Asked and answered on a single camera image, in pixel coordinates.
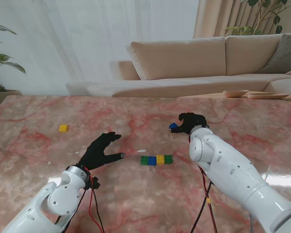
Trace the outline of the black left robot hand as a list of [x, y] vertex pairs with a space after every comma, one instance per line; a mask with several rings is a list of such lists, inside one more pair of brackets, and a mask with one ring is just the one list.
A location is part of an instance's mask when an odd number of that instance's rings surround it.
[[91, 171], [103, 165], [123, 159], [126, 155], [122, 152], [110, 155], [105, 155], [104, 153], [105, 149], [119, 138], [121, 138], [121, 135], [115, 132], [103, 133], [90, 144], [76, 166], [83, 170], [87, 169]]

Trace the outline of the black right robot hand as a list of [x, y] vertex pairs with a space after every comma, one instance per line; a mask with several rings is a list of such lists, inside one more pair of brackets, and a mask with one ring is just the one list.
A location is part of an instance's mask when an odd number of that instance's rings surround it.
[[201, 126], [203, 128], [209, 127], [206, 118], [203, 115], [198, 115], [195, 113], [181, 113], [178, 116], [179, 121], [182, 122], [180, 126], [173, 123], [169, 126], [169, 131], [171, 133], [186, 133], [190, 134], [191, 130], [196, 126]]

